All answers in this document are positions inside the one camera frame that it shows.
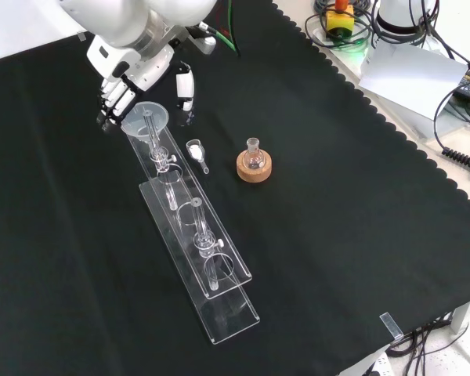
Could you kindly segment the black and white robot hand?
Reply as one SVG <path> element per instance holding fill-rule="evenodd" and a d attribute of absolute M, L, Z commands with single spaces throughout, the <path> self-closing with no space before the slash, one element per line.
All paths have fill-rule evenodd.
<path fill-rule="evenodd" d="M 193 71 L 189 64 L 173 60 L 175 50 L 183 41 L 183 38 L 173 38 L 154 56 L 145 58 L 134 49 L 117 49 L 100 36 L 94 37 L 87 58 L 103 78 L 96 117 L 96 123 L 103 131 L 110 132 L 121 126 L 136 101 L 169 71 L 176 74 L 178 108 L 184 112 L 193 109 Z"/>

